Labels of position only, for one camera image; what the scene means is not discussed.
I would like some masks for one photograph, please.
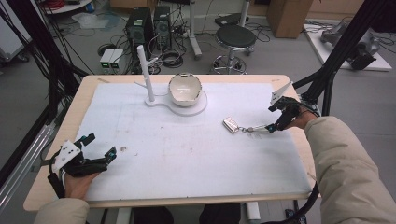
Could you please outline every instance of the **robotic hand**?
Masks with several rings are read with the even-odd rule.
[[[117,150],[113,147],[101,159],[84,159],[81,148],[87,146],[94,139],[95,135],[90,133],[88,137],[82,136],[75,143],[66,141],[50,159],[48,180],[59,198],[64,197],[64,186],[55,172],[65,171],[73,177],[100,173],[106,171],[107,166],[117,158]]]
[[[288,83],[286,86],[280,88],[278,91],[273,92],[273,99],[271,101],[271,106],[268,109],[271,112],[277,109],[282,111],[282,115],[277,119],[275,123],[266,125],[264,128],[268,130],[269,133],[275,131],[283,131],[289,124],[291,124],[298,116],[300,116],[300,107],[304,107],[311,111],[319,117],[318,111],[313,109],[311,106],[298,102],[296,99],[291,97],[283,96],[286,89],[291,85],[292,82]]]
[[[282,96],[276,103],[271,105],[268,109],[271,112],[278,110],[282,111],[282,115],[275,123],[265,126],[269,133],[274,131],[283,131],[297,116],[300,115],[300,104],[294,98]]]

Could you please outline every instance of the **small metal object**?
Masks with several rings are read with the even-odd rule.
[[[225,119],[223,124],[228,129],[228,131],[230,131],[230,133],[237,133],[239,131],[238,124],[230,117]]]
[[[246,132],[253,133],[253,132],[268,132],[267,125],[261,125],[256,127],[249,127],[246,129]]]

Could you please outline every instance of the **black stool seat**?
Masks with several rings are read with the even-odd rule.
[[[247,28],[238,25],[220,27],[216,37],[222,44],[236,48],[248,48],[256,43],[256,36]]]

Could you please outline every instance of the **keychain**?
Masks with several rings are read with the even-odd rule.
[[[243,128],[239,127],[238,124],[232,118],[228,117],[223,121],[224,126],[230,131],[230,133],[237,133],[241,130],[243,133],[253,133],[253,132],[268,132],[267,125],[261,125],[256,127]]]

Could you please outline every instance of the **jacket sleeve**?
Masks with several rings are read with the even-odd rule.
[[[40,208],[35,224],[85,224],[89,210],[80,199],[59,199]]]
[[[396,203],[378,168],[341,120],[323,117],[305,127],[322,196],[322,223],[396,223]]]

